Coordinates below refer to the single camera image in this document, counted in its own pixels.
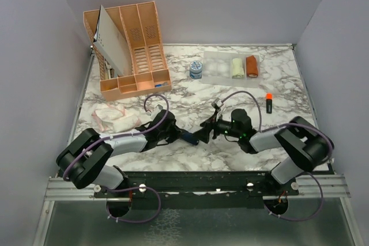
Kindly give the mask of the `navy blue underwear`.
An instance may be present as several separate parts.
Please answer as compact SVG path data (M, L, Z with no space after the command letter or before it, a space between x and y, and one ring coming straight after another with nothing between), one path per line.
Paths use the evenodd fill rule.
M184 131L181 133L180 138L191 145L198 145L199 140L190 132Z

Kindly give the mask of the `white pink underwear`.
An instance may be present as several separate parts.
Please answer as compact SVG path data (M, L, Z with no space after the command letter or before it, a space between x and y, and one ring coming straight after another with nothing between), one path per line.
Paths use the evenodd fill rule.
M141 125L138 116L127 112L123 104L99 104L91 116L103 133L121 133Z

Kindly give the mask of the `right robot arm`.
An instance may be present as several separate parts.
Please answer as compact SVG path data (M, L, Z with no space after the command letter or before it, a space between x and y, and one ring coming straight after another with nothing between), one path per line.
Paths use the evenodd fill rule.
M200 127L194 137L204 143L225 135L236 138L239 147L248 154L283 148L288 157L277 164L265 180L265 188L272 195L283 191L286 183L293 178L305 172L310 173L329 160L334 149L334 143L327 135L300 116L288 123L258 131L252 126L245 110L235 109L230 121L223 120L215 112Z

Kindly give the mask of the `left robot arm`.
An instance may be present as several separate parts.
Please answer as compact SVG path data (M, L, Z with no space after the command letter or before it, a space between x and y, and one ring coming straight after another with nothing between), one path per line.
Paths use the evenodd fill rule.
M173 113L162 110L146 124L125 133L99 134L93 128L85 129L57 157L56 164L63 172L63 178L78 189L93 184L101 173L107 174L104 185L113 196L126 193L127 182L116 168L109 168L106 162L111 156L123 153L140 153L153 149L165 140L166 144L182 139L185 130L176 125Z

